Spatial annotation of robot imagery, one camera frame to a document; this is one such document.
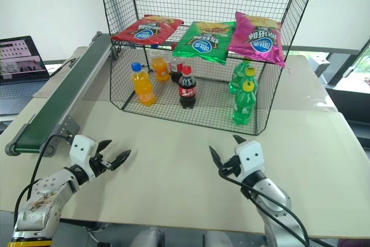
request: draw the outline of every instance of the wire mesh basket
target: wire mesh basket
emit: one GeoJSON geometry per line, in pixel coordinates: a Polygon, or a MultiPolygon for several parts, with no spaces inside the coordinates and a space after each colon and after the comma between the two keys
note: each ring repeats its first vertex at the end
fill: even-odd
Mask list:
{"type": "Polygon", "coordinates": [[[286,59],[295,33],[302,19],[308,0],[103,0],[111,35],[121,32],[146,14],[181,19],[180,26],[167,41],[152,49],[150,46],[130,42],[112,42],[118,50],[112,56],[110,74],[110,101],[126,112],[195,124],[198,126],[258,135],[267,126],[272,101],[282,68],[253,61],[257,70],[257,103],[248,125],[237,126],[232,121],[235,97],[228,92],[232,72],[242,58],[229,53],[226,65],[219,65],[200,58],[186,58],[197,80],[197,101],[193,109],[183,109],[179,103],[177,84],[156,82],[151,70],[153,55],[170,58],[170,45],[178,42],[193,21],[235,21],[235,11],[252,16],[268,17],[281,22],[282,43],[286,59]],[[148,70],[157,102],[143,106],[134,92],[130,80],[133,62],[141,63],[148,70]]]}

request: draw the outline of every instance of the bottle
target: bottle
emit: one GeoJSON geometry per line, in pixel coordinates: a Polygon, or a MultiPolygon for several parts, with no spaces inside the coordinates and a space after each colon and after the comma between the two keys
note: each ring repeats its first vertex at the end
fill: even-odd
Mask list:
{"type": "Polygon", "coordinates": [[[256,81],[256,69],[255,68],[248,68],[245,70],[245,77],[239,82],[239,87],[243,86],[245,81],[251,81],[254,84],[253,93],[256,95],[258,89],[258,83],[256,81]]]}
{"type": "Polygon", "coordinates": [[[156,96],[154,95],[153,86],[150,83],[147,72],[142,71],[140,63],[132,63],[131,69],[133,71],[131,79],[140,103],[146,106],[155,104],[156,96]]]}
{"type": "Polygon", "coordinates": [[[156,78],[158,81],[167,81],[169,79],[167,63],[162,57],[154,57],[151,60],[151,66],[156,72],[156,78]]]}
{"type": "Polygon", "coordinates": [[[229,83],[229,92],[231,94],[236,94],[239,91],[239,83],[242,78],[245,77],[245,70],[248,69],[250,65],[249,60],[243,60],[239,65],[237,65],[232,73],[231,81],[229,83]]]}
{"type": "Polygon", "coordinates": [[[171,56],[171,60],[169,63],[169,70],[171,71],[171,80],[173,82],[178,83],[179,79],[182,75],[182,69],[183,69],[183,60],[181,57],[174,57],[171,56]]]}
{"type": "Polygon", "coordinates": [[[197,85],[194,77],[191,76],[191,67],[183,66],[183,75],[179,79],[180,103],[183,108],[193,108],[195,104],[195,95],[197,94],[195,86],[197,85]]]}
{"type": "Polygon", "coordinates": [[[250,116],[253,107],[256,104],[256,97],[253,93],[254,83],[245,81],[242,84],[242,89],[235,96],[235,109],[232,114],[232,119],[236,125],[247,124],[250,121],[250,116]]]}

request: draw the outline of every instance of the white table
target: white table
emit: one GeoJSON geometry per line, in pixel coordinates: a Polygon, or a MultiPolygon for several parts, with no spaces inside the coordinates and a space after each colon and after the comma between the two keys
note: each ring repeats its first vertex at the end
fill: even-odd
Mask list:
{"type": "MultiPolygon", "coordinates": [[[[310,236],[370,237],[370,162],[305,58],[290,58],[287,65],[290,72],[282,74],[267,129],[257,137],[243,136],[262,144],[265,174],[288,192],[310,236]],[[301,83],[288,91],[294,80],[301,83]]],[[[62,217],[264,232],[256,209],[217,175],[209,153],[212,145],[223,160],[230,158],[236,144],[231,132],[122,112],[104,100],[108,91],[102,81],[92,85],[101,87],[95,96],[101,100],[82,101],[73,116],[82,134],[113,140],[108,158],[126,149],[132,154],[116,172],[84,185],[62,217]]],[[[9,157],[4,145],[45,102],[34,98],[0,137],[2,210],[13,210],[38,156],[9,157]]],[[[68,150],[61,145],[54,157],[43,159],[38,176],[68,166],[68,150]]]]}

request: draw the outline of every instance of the laptop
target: laptop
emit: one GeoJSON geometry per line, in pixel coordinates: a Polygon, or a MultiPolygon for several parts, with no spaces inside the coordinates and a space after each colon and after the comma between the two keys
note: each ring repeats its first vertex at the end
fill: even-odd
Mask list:
{"type": "Polygon", "coordinates": [[[21,112],[49,78],[31,36],[0,39],[0,115],[21,112]]]}

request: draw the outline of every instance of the red bottle cap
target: red bottle cap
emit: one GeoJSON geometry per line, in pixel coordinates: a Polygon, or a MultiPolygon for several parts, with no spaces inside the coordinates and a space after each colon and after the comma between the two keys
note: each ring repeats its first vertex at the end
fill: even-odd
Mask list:
{"type": "Polygon", "coordinates": [[[183,66],[183,75],[190,75],[190,74],[191,74],[191,67],[183,66]]]}

